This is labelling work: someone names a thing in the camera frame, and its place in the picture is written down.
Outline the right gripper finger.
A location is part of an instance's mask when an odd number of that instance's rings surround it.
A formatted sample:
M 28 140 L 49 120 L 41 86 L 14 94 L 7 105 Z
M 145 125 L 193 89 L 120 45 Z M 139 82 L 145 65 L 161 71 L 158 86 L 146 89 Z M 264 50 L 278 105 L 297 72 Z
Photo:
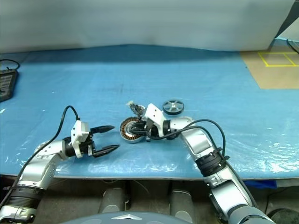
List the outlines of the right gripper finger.
M 145 107 L 143 105 L 138 105 L 135 103 L 128 104 L 129 108 L 135 115 L 143 115 Z
M 132 135 L 145 136 L 146 128 L 145 123 L 134 123 L 128 128 L 128 132 Z

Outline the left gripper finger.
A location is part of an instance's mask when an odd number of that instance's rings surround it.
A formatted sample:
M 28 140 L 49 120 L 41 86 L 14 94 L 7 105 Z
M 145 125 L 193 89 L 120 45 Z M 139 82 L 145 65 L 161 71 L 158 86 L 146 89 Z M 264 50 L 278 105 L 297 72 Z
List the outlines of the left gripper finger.
M 94 152 L 94 157 L 97 158 L 97 157 L 101 157 L 101 156 L 104 156 L 106 154 L 109 154 L 112 151 L 114 151 L 117 148 L 119 148 L 119 146 L 120 145 L 117 144 L 117 145 L 109 145 L 109 146 L 103 147 L 101 150 Z
M 90 129 L 90 134 L 94 135 L 96 133 L 105 133 L 105 132 L 108 132 L 108 131 L 113 130 L 113 129 L 115 129 L 115 127 L 111 126 L 111 125 L 97 126 L 97 127 L 93 127 L 93 128 Z

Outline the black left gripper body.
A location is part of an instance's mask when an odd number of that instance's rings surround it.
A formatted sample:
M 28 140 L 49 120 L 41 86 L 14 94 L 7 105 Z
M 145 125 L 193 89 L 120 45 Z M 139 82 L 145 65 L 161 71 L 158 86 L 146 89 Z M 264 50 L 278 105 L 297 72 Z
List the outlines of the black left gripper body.
M 79 144 L 79 149 L 82 154 L 86 154 L 88 156 L 95 157 L 95 143 L 93 141 L 93 134 L 89 133 L 84 142 Z

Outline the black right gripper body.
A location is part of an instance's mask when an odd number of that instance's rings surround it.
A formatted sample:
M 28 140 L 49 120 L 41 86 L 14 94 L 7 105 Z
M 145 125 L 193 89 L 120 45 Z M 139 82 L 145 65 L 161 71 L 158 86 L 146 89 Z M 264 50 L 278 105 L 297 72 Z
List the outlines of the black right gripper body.
M 145 141 L 151 141 L 152 138 L 159 137 L 158 128 L 154 121 L 150 119 L 140 120 L 140 135 L 145 136 Z

